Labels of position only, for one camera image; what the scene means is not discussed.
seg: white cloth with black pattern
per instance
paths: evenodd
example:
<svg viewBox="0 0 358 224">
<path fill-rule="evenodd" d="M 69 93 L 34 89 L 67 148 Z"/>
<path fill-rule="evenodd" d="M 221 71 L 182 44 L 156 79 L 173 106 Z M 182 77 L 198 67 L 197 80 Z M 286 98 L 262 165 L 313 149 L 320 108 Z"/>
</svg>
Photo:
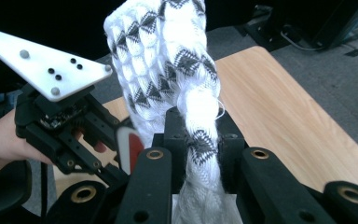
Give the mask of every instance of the white cloth with black pattern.
<svg viewBox="0 0 358 224">
<path fill-rule="evenodd" d="M 132 123 L 145 147 L 177 106 L 186 121 L 186 181 L 172 223 L 241 223 L 217 162 L 220 81 L 206 51 L 202 0 L 128 0 L 104 22 Z"/>
</svg>

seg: motion capture marker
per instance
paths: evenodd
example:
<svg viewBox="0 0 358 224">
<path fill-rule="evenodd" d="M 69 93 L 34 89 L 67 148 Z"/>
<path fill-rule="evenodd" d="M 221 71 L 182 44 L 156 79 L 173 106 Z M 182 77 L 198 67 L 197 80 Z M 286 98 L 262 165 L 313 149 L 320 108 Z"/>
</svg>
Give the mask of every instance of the motion capture marker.
<svg viewBox="0 0 358 224">
<path fill-rule="evenodd" d="M 111 67 L 109 64 L 107 64 L 107 65 L 105 66 L 105 71 L 106 71 L 106 72 L 112 71 L 112 67 Z"/>
<path fill-rule="evenodd" d="M 22 49 L 20 51 L 20 56 L 23 58 L 23 59 L 27 59 L 30 57 L 30 53 L 28 52 L 28 50 L 25 50 L 25 49 Z"/>
<path fill-rule="evenodd" d="M 59 95 L 60 94 L 60 89 L 58 89 L 57 87 L 52 88 L 51 89 L 51 94 Z"/>
</svg>

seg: metal screw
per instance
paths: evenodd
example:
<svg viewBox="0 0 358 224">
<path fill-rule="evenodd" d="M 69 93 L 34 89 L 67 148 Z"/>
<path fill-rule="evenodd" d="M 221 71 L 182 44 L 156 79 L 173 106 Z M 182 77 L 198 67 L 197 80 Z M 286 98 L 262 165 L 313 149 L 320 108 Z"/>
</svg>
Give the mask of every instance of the metal screw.
<svg viewBox="0 0 358 224">
<path fill-rule="evenodd" d="M 101 167 L 101 164 L 98 161 L 95 161 L 92 165 L 97 169 Z"/>
<path fill-rule="evenodd" d="M 72 166 L 75 165 L 75 162 L 72 161 L 72 160 L 69 160 L 69 161 L 66 162 L 66 165 L 68 165 L 69 167 L 72 167 Z"/>
<path fill-rule="evenodd" d="M 51 89 L 51 94 L 59 95 L 60 94 L 60 89 L 58 89 L 57 87 L 52 88 Z"/>
<path fill-rule="evenodd" d="M 21 56 L 23 59 L 27 59 L 27 58 L 30 57 L 30 53 L 29 53 L 27 50 L 22 49 L 22 50 L 20 51 L 20 56 Z"/>
<path fill-rule="evenodd" d="M 105 71 L 106 72 L 110 72 L 112 70 L 112 67 L 109 65 L 109 64 L 107 64 L 106 66 L 105 66 Z"/>
</svg>

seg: black zigzag pattern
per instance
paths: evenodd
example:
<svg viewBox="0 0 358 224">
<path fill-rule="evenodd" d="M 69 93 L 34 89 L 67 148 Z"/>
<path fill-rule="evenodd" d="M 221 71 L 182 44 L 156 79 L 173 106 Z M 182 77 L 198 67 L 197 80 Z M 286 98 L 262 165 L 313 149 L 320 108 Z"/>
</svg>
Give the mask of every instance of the black zigzag pattern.
<svg viewBox="0 0 358 224">
<path fill-rule="evenodd" d="M 158 75 L 158 91 L 169 97 L 174 95 L 170 81 L 163 75 Z"/>
<path fill-rule="evenodd" d="M 127 95 L 127 101 L 128 101 L 128 104 L 129 104 L 129 106 L 130 106 L 131 111 L 132 111 L 134 114 L 138 114 L 138 111 L 136 111 L 135 102 L 133 101 L 133 98 L 132 98 L 132 95 L 131 95 L 131 94 L 128 94 L 128 95 Z"/>
<path fill-rule="evenodd" d="M 152 11 L 146 12 L 146 14 L 141 18 L 141 29 L 153 34 L 156 31 L 156 23 L 158 19 L 158 14 Z"/>
<path fill-rule="evenodd" d="M 142 88 L 139 88 L 133 97 L 133 102 L 135 105 L 139 105 L 145 109 L 149 109 L 151 107 L 150 103 L 147 101 L 147 97 L 142 91 Z"/>
<path fill-rule="evenodd" d="M 124 34 L 124 31 L 121 31 L 120 34 L 118 35 L 117 38 L 117 42 L 115 43 L 115 41 L 112 43 L 112 56 L 118 60 L 118 54 L 117 54 L 117 49 L 121 48 L 125 51 L 128 51 L 129 48 L 127 47 L 127 41 L 126 41 L 126 35 Z"/>
<path fill-rule="evenodd" d="M 197 16 L 201 17 L 205 15 L 205 9 L 202 6 L 202 3 L 199 0 L 193 0 L 194 7 L 197 12 Z"/>
<path fill-rule="evenodd" d="M 191 152 L 191 160 L 197 165 L 202 165 L 217 154 L 217 148 L 204 130 L 197 130 L 193 136 L 186 139 L 186 143 Z"/>
<path fill-rule="evenodd" d="M 137 21 L 134 21 L 131 24 L 126 37 L 137 44 L 141 42 L 141 37 L 139 36 L 139 23 Z"/>
<path fill-rule="evenodd" d="M 213 63 L 204 55 L 198 58 L 196 54 L 187 49 L 181 49 L 174 60 L 175 67 L 185 76 L 192 77 L 203 66 L 212 80 L 217 80 L 216 69 Z"/>
<path fill-rule="evenodd" d="M 171 7 L 175 9 L 181 8 L 184 4 L 186 4 L 189 0 L 168 0 L 167 2 L 170 3 Z"/>
<path fill-rule="evenodd" d="M 146 89 L 146 98 L 147 100 L 162 102 L 160 90 L 154 85 L 153 82 L 149 82 Z"/>
<path fill-rule="evenodd" d="M 166 62 L 164 72 L 165 78 L 168 82 L 176 83 L 177 73 L 173 64 L 171 64 L 170 62 Z"/>
</svg>

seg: finger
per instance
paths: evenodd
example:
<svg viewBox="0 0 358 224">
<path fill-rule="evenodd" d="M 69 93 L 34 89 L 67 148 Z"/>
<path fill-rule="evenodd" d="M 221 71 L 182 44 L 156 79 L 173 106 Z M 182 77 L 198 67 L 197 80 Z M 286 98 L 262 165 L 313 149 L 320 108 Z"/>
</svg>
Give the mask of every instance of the finger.
<svg viewBox="0 0 358 224">
<path fill-rule="evenodd" d="M 75 138 L 75 139 L 80 139 L 81 135 L 82 135 L 82 131 L 80 129 L 73 129 L 72 130 L 72 136 Z"/>
<path fill-rule="evenodd" d="M 94 150 L 103 153 L 107 150 L 107 147 L 104 143 L 98 141 L 97 144 L 94 146 Z"/>
<path fill-rule="evenodd" d="M 45 164 L 52 164 L 53 162 L 51 162 L 51 160 L 46 156 L 44 155 L 42 152 L 40 152 L 39 150 L 29 146 L 29 147 L 26 147 L 26 156 L 29 158 L 29 159 L 33 159 L 33 160 L 37 160 L 37 161 L 41 161 Z"/>
</svg>

